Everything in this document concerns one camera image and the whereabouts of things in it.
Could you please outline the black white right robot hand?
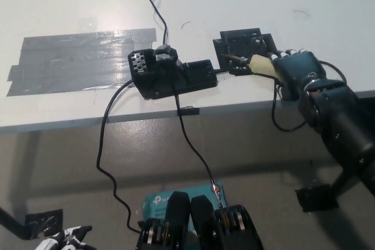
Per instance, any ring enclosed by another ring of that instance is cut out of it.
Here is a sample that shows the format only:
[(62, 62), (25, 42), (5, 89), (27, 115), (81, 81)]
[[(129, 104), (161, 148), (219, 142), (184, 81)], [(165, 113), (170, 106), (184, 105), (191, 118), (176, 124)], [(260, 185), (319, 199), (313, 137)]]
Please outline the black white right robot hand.
[(311, 81), (326, 79), (326, 71), (315, 55), (307, 50), (270, 53), (269, 58), (282, 84), (282, 97), (296, 101)]

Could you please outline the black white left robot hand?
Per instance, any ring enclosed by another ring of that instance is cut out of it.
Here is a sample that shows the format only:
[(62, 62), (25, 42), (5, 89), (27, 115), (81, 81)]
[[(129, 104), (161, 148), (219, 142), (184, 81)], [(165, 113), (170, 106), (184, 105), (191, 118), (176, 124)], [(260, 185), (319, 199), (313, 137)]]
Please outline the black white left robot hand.
[(67, 228), (44, 239), (35, 250), (96, 249), (83, 242), (85, 236), (91, 230), (92, 226), (90, 225)]

